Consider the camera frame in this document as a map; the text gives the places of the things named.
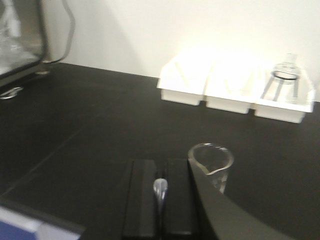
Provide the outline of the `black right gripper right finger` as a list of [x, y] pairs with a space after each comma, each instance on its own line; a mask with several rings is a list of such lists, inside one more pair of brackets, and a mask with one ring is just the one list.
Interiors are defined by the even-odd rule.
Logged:
[[166, 240], [288, 240], [217, 190], [194, 161], [170, 158], [163, 216]]

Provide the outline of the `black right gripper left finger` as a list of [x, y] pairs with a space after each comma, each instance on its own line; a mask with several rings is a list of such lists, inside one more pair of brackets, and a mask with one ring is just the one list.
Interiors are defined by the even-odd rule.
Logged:
[[157, 207], [153, 183], [157, 168], [153, 160], [132, 162], [125, 209], [123, 238], [155, 238], [157, 236]]

